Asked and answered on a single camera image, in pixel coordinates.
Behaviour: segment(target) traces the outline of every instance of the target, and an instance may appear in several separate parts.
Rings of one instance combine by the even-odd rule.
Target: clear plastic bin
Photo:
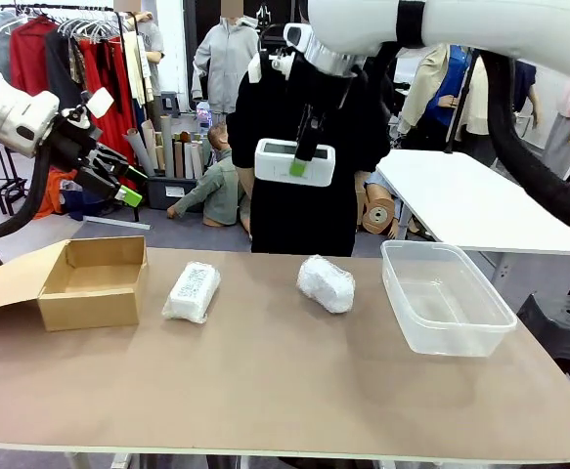
[[[382,257],[384,286],[414,352],[489,357],[516,328],[517,316],[461,249],[386,241]]]

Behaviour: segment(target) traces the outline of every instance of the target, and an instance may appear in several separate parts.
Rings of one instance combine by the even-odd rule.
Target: black hose
[[[528,195],[570,226],[570,184],[553,174],[515,132],[510,103],[511,59],[482,52],[482,60],[489,77],[489,133],[498,158]]]
[[[0,237],[12,235],[26,226],[37,214],[48,184],[50,148],[42,148],[34,161],[34,170],[28,196],[22,208],[13,217],[0,224]]]

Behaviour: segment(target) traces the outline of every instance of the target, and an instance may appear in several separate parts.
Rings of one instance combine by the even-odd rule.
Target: white table
[[[406,238],[413,213],[438,241],[502,252],[493,279],[497,289],[517,253],[570,256],[568,226],[466,154],[396,149],[377,169],[404,201],[398,238]]]

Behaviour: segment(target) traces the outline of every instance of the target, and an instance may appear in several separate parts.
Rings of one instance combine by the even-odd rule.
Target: plastic container
[[[419,354],[489,357],[517,316],[459,248],[386,241],[382,279],[411,349]]]

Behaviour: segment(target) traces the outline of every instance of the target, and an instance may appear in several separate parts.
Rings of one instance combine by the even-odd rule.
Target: bubble wrap package
[[[330,313],[347,313],[354,305],[354,278],[322,256],[307,259],[300,268],[297,287]]]
[[[163,316],[168,320],[190,320],[204,324],[206,310],[220,279],[219,272],[213,266],[190,262],[169,293]]]

